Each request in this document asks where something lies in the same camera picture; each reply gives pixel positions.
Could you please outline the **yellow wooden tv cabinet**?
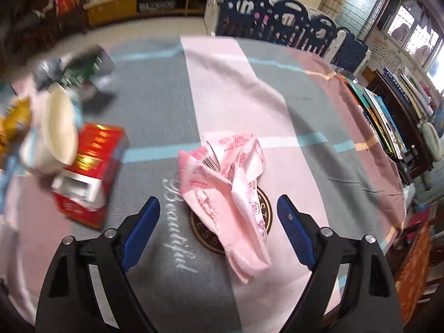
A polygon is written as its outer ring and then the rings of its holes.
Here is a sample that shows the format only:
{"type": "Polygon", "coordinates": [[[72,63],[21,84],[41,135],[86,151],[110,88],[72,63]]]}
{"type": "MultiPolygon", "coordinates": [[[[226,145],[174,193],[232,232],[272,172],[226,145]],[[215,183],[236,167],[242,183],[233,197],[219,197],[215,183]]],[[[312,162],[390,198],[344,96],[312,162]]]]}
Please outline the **yellow wooden tv cabinet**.
{"type": "Polygon", "coordinates": [[[95,29],[113,23],[148,17],[202,16],[207,0],[97,0],[84,5],[88,26],[95,29]]]}

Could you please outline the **stack of colourful books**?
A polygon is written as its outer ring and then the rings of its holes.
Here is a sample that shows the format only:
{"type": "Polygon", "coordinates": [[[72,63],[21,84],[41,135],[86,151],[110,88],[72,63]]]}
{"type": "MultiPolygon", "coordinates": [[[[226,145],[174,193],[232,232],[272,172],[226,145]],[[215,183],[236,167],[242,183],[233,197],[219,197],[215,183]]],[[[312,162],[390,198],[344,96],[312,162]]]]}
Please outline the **stack of colourful books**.
{"type": "Polygon", "coordinates": [[[385,153],[395,162],[419,159],[418,149],[414,144],[406,143],[383,98],[361,85],[350,71],[337,68],[336,72],[350,90],[385,153]]]}

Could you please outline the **yellow snack wrapper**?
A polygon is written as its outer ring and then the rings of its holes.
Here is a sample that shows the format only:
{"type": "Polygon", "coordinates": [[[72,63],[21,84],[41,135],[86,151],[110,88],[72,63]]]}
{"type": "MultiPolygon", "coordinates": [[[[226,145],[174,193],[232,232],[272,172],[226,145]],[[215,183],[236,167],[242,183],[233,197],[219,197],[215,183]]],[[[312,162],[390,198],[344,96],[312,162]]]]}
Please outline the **yellow snack wrapper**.
{"type": "Polygon", "coordinates": [[[1,170],[15,143],[22,141],[32,121],[30,97],[13,100],[1,115],[1,170]]]}

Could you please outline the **red cigarette carton box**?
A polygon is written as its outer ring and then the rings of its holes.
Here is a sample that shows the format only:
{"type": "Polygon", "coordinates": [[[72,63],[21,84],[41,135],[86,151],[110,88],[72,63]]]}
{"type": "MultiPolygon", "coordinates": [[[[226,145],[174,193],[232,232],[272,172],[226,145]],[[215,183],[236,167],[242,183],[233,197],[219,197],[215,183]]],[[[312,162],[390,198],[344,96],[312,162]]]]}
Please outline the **red cigarette carton box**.
{"type": "Polygon", "coordinates": [[[85,123],[73,164],[56,175],[51,185],[59,211],[80,224],[101,229],[128,146],[124,128],[85,123]]]}

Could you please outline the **pink plastic bag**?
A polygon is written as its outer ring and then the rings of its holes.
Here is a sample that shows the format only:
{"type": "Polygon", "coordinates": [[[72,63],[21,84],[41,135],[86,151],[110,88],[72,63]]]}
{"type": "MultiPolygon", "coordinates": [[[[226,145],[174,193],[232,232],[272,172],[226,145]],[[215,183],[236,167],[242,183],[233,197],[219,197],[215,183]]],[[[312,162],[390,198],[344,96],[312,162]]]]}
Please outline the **pink plastic bag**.
{"type": "Polygon", "coordinates": [[[260,142],[248,133],[212,137],[191,152],[178,153],[181,196],[217,236],[230,267],[244,284],[272,265],[257,192],[265,167],[260,142]]]}

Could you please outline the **white paper bowl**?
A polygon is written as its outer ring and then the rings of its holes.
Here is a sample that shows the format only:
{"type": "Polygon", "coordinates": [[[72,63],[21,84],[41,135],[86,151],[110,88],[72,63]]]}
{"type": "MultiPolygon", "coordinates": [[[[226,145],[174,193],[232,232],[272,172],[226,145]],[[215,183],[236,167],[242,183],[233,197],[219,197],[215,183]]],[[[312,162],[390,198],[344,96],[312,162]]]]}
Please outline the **white paper bowl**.
{"type": "Polygon", "coordinates": [[[78,133],[73,102],[58,83],[32,100],[32,122],[19,157],[33,175],[56,175],[77,156],[78,133]]]}

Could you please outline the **grey crumpled plastic bag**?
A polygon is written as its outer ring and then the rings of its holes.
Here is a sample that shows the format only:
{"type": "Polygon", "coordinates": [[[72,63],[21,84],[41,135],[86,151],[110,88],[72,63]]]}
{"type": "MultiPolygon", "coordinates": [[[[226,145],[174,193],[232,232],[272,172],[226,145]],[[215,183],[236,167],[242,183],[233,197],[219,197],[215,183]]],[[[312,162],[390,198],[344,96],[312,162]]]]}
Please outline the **grey crumpled plastic bag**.
{"type": "Polygon", "coordinates": [[[109,76],[114,69],[109,54],[101,45],[94,44],[64,59],[53,57],[41,60],[35,67],[33,80],[38,91],[54,83],[62,87],[83,88],[109,76]]]}

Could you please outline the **plaid pink grey tablecloth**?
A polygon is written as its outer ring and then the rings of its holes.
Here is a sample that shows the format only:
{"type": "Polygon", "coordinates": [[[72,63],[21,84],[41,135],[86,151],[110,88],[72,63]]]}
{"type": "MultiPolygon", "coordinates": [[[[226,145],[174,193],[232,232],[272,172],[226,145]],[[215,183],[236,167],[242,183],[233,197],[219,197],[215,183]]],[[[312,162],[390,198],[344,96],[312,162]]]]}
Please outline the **plaid pink grey tablecloth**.
{"type": "Polygon", "coordinates": [[[397,167],[322,58],[93,46],[1,88],[3,332],[401,332],[397,167]]]}

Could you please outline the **blue white baby fence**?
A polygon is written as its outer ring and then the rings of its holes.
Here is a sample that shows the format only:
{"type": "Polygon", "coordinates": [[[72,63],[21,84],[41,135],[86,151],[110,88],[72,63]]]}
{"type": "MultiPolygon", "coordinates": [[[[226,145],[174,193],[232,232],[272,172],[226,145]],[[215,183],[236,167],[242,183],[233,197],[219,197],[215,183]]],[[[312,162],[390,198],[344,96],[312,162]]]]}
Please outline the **blue white baby fence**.
{"type": "Polygon", "coordinates": [[[210,36],[247,38],[314,53],[356,74],[370,59],[368,45],[321,11],[296,0],[207,0],[210,36]]]}

